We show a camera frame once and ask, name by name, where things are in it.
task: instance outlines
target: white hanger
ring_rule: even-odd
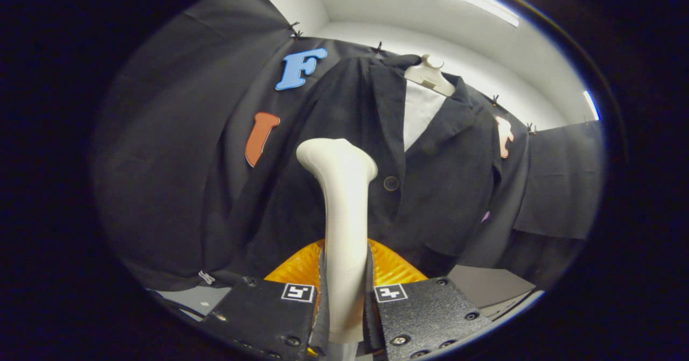
[[[428,57],[430,56],[430,54],[424,54],[421,57],[421,64],[407,68],[404,72],[404,78],[428,89],[433,89],[439,94],[452,96],[455,93],[455,86],[447,81],[440,72],[445,62],[435,58],[429,60]]]

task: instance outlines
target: blue letter f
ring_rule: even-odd
[[[327,55],[328,51],[322,47],[314,50],[308,50],[307,52],[286,55],[284,60],[287,62],[287,64],[285,64],[283,79],[278,82],[278,84],[275,86],[275,89],[279,91],[281,89],[290,89],[303,86],[306,80],[302,78],[301,71],[304,71],[305,75],[312,74],[313,70],[315,70],[315,59],[313,57],[325,59]]]

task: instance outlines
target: orange mesh part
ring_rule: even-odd
[[[402,256],[377,241],[369,239],[374,255],[374,286],[413,283],[428,279]]]
[[[265,279],[271,282],[312,285],[319,290],[320,294],[318,258],[324,244],[325,240],[310,243],[275,268]],[[375,286],[412,283],[428,279],[387,246],[371,239],[369,239],[369,246],[374,256]]]

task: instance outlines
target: jacket button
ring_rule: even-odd
[[[399,181],[395,177],[388,177],[383,181],[383,187],[389,192],[394,192],[399,187]]]

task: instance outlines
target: jacket lapel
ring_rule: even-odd
[[[392,153],[398,177],[404,179],[404,97],[406,81],[399,69],[383,65],[371,65],[372,93],[376,101],[379,120],[385,142]]]
[[[437,150],[441,143],[472,126],[482,109],[469,99],[467,87],[461,77],[448,74],[444,76],[455,84],[455,93],[445,99],[426,130],[406,151],[407,157],[419,152]]]

